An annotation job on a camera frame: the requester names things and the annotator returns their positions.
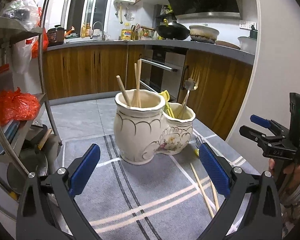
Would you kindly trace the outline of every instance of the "sleeve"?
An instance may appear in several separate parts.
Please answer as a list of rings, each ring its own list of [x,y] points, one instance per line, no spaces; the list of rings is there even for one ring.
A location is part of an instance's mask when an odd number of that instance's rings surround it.
[[[300,185],[291,195],[280,198],[282,211],[282,237],[285,237],[300,218]]]

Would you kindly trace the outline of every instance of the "gray tablecloth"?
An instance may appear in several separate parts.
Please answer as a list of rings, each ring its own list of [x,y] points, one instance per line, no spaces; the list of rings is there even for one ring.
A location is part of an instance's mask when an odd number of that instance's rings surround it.
[[[248,173],[258,172],[226,142],[198,120],[190,144],[179,154],[157,154],[145,165],[120,158],[114,135],[70,141],[65,145],[65,166],[82,156],[91,143],[101,148],[101,159],[83,193],[75,198],[87,220],[102,239],[197,239],[211,221],[192,163],[213,208],[207,172],[195,155],[195,136],[202,136],[218,155]],[[247,195],[230,231],[244,214]],[[221,205],[224,197],[218,195]]]

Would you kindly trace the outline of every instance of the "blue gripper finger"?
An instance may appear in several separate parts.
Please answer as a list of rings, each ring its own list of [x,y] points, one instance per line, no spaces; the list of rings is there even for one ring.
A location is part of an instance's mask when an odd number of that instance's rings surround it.
[[[70,178],[71,186],[69,188],[69,195],[71,197],[75,197],[82,193],[100,160],[100,147],[97,144],[92,144],[88,151],[89,152]]]
[[[253,114],[252,116],[250,116],[250,121],[264,128],[271,128],[271,123],[269,120],[263,119],[257,115]]]
[[[230,195],[230,179],[206,143],[199,149],[199,158],[219,194],[226,198]]]

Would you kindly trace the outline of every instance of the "faucet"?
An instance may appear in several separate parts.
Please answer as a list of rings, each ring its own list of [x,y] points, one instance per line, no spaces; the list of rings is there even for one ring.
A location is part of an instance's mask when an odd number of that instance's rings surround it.
[[[92,25],[92,30],[91,30],[91,36],[90,36],[90,39],[92,39],[92,37],[93,37],[94,25],[95,25],[96,23],[100,23],[101,31],[102,31],[102,40],[105,41],[105,40],[106,40],[105,32],[103,31],[103,26],[102,26],[102,23],[101,23],[101,22],[95,22],[95,23]]]

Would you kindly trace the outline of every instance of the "screw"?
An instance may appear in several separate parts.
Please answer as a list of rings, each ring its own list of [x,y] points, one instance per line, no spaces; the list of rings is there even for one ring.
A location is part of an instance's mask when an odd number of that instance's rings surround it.
[[[60,168],[59,170],[58,170],[58,174],[64,174],[66,172],[66,169],[65,168]]]
[[[269,171],[265,171],[265,175],[266,175],[266,177],[268,177],[268,178],[271,178],[271,172],[269,172]]]
[[[235,173],[239,173],[239,174],[242,172],[242,169],[240,167],[234,167],[233,170]]]
[[[30,172],[28,175],[28,178],[32,179],[35,177],[35,173],[34,172]]]

